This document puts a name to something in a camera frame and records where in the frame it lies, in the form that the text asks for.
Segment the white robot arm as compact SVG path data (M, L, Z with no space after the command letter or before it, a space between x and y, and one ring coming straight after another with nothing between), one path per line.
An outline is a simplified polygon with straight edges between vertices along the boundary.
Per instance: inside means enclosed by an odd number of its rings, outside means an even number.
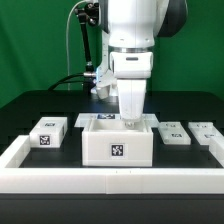
M99 5L102 62L99 98L118 97L119 113L132 127L142 119L157 37L172 37L187 20L187 0L94 0Z

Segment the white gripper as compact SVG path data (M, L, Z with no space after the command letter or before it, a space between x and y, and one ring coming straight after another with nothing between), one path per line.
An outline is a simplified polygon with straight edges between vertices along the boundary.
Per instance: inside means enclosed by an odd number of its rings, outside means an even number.
M110 53L110 68L117 79L119 112L127 128L142 117L147 79L151 77L153 53Z

